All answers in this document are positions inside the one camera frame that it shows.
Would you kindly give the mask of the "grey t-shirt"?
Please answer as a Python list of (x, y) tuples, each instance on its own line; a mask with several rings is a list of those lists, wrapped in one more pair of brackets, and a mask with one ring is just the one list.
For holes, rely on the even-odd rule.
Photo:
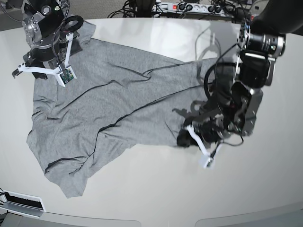
[(182, 62), (92, 38), (85, 23), (70, 58), (76, 79), (66, 87), (37, 79), (27, 144), (67, 198), (136, 144), (176, 146), (186, 118), (207, 101), (203, 83), (214, 58)]

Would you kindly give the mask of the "white power strip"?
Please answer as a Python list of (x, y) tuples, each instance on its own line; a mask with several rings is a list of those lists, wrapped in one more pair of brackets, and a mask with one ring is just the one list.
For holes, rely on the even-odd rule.
[(152, 7), (152, 12), (156, 14), (160, 13), (172, 13), (173, 15), (181, 14), (193, 14), (193, 15), (210, 15), (210, 16), (219, 16), (219, 17), (232, 17), (231, 14), (228, 14), (224, 9), (231, 6), (228, 4), (227, 7), (220, 5), (207, 5), (199, 3), (187, 3), (187, 2), (161, 2), (156, 1), (155, 5)]

